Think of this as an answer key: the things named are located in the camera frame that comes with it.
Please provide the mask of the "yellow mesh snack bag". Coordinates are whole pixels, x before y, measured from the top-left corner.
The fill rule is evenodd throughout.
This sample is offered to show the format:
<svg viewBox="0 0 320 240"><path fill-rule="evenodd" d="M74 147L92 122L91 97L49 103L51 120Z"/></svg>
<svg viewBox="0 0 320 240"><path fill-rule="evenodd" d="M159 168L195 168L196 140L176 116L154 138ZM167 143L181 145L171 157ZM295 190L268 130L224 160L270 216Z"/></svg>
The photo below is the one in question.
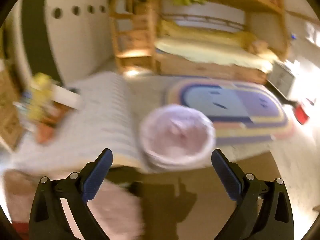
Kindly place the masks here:
<svg viewBox="0 0 320 240"><path fill-rule="evenodd" d="M37 73L30 82L30 101L28 105L28 119L41 121L52 105L53 80L44 73Z"/></svg>

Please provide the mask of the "red waste bin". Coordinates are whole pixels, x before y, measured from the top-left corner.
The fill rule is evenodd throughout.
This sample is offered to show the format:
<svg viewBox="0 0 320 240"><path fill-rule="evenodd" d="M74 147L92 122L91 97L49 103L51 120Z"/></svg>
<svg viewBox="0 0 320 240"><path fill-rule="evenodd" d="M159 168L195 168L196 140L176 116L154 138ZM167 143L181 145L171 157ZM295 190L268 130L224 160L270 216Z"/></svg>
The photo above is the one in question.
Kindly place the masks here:
<svg viewBox="0 0 320 240"><path fill-rule="evenodd" d="M295 111L294 111L295 117L297 119L297 121L301 124L301 125L305 125L308 120L310 119L310 116L308 116L306 114L306 112L304 111L303 105L298 104L295 107Z"/></svg>

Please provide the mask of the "oval rainbow rug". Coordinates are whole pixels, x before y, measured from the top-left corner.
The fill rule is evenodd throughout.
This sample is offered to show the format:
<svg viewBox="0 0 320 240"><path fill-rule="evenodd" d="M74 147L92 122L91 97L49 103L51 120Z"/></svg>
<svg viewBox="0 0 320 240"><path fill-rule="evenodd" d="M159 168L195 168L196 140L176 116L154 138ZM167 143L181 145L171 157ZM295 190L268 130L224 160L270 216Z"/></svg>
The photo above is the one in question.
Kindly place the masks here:
<svg viewBox="0 0 320 240"><path fill-rule="evenodd" d="M213 123L217 146L286 139L295 131L280 101L255 83L189 77L166 88L163 103L202 112Z"/></svg>

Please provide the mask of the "checkered bed cover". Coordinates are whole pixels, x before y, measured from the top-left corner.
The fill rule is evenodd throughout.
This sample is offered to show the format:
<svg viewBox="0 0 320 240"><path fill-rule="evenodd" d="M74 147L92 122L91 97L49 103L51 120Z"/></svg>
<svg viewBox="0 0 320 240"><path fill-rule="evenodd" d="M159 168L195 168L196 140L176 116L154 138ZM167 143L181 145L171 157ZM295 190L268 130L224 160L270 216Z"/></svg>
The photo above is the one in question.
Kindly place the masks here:
<svg viewBox="0 0 320 240"><path fill-rule="evenodd" d="M72 171L94 161L103 149L113 153L113 166L129 166L142 170L133 127L130 93L123 77L102 72L72 84L80 94L80 106L67 115L53 141L38 144L27 133L12 162L27 173Z"/></svg>

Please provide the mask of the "grey nightstand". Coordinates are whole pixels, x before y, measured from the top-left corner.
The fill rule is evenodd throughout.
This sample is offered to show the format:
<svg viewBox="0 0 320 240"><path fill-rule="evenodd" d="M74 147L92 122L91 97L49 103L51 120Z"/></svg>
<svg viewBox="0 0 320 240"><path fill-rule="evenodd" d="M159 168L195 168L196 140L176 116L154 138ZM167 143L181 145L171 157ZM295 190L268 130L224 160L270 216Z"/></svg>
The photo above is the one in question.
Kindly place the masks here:
<svg viewBox="0 0 320 240"><path fill-rule="evenodd" d="M286 98L290 97L295 83L293 72L282 62L274 61L272 72L268 75L268 82Z"/></svg>

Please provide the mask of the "yellow mattress sheet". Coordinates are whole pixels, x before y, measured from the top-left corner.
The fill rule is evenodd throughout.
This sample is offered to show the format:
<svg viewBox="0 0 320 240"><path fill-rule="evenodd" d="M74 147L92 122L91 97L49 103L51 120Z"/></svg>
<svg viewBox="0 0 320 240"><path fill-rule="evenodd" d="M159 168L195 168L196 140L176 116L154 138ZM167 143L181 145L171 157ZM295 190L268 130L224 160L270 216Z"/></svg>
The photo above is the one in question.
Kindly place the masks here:
<svg viewBox="0 0 320 240"><path fill-rule="evenodd" d="M162 37L158 38L154 45L158 50L181 56L191 62L237 65L258 69L266 74L272 71L273 63L278 60L277 55L269 49L255 55L239 46L183 38Z"/></svg>

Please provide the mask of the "wooden bunk bed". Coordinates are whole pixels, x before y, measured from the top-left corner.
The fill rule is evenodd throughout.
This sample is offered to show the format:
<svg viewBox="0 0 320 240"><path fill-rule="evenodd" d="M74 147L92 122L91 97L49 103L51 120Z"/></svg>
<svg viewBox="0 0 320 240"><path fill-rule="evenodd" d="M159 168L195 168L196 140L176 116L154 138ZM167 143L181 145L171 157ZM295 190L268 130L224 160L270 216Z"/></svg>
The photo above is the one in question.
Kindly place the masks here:
<svg viewBox="0 0 320 240"><path fill-rule="evenodd" d="M204 4L175 5L158 0L156 39L162 37L239 46L252 54L269 49L284 61L289 50L283 0L206 0ZM204 76L264 84L268 74L237 65L191 62L156 49L159 73Z"/></svg>

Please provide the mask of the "wooden drawer staircase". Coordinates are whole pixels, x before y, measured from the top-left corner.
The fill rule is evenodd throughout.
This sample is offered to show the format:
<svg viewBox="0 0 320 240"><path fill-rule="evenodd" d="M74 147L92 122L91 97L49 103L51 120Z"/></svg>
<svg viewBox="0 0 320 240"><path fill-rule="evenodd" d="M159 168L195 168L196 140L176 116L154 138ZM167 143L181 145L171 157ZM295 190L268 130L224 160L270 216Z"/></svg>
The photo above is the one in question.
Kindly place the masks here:
<svg viewBox="0 0 320 240"><path fill-rule="evenodd" d="M120 74L145 69L158 73L155 48L158 9L158 0L110 1L112 46Z"/></svg>

